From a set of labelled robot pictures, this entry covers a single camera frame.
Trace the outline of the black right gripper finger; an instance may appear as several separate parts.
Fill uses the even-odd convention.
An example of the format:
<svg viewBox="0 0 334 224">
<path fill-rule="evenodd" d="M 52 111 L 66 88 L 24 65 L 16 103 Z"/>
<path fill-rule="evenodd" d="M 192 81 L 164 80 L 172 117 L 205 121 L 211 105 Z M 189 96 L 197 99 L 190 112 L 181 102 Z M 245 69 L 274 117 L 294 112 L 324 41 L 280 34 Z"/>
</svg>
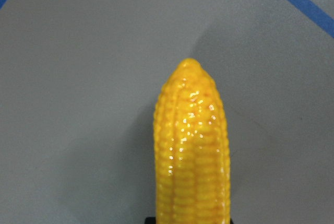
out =
<svg viewBox="0 0 334 224">
<path fill-rule="evenodd" d="M 156 224 L 156 218 L 155 217 L 146 217 L 145 218 L 145 224 Z"/>
</svg>

